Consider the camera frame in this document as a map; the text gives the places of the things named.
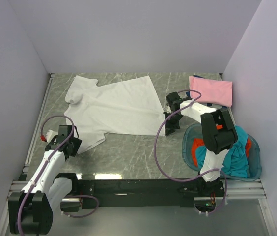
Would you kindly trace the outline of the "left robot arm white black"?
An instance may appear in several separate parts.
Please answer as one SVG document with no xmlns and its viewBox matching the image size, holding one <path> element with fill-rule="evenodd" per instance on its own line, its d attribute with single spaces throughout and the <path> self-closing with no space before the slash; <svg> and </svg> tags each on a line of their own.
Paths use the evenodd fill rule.
<svg viewBox="0 0 277 236">
<path fill-rule="evenodd" d="M 76 156 L 81 143 L 75 126 L 59 126 L 30 181 L 8 198 L 12 234 L 46 235 L 62 199 L 78 195 L 80 186 L 76 173 L 62 173 L 60 169 L 69 157 Z"/>
</svg>

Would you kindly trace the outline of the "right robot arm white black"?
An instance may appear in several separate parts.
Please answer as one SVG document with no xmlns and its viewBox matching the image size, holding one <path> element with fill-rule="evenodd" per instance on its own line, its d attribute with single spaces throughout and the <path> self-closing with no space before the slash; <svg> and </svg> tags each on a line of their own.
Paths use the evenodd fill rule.
<svg viewBox="0 0 277 236">
<path fill-rule="evenodd" d="M 168 111 L 165 115 L 165 135 L 170 135 L 180 128 L 179 121 L 190 117 L 201 124 L 202 137 L 207 149 L 204 164 L 200 169 L 202 181 L 197 184 L 197 191 L 208 196 L 214 191 L 213 181 L 220 177 L 224 159 L 238 135 L 227 109 L 207 107 L 195 99 L 181 98 L 177 92 L 166 97 Z"/>
</svg>

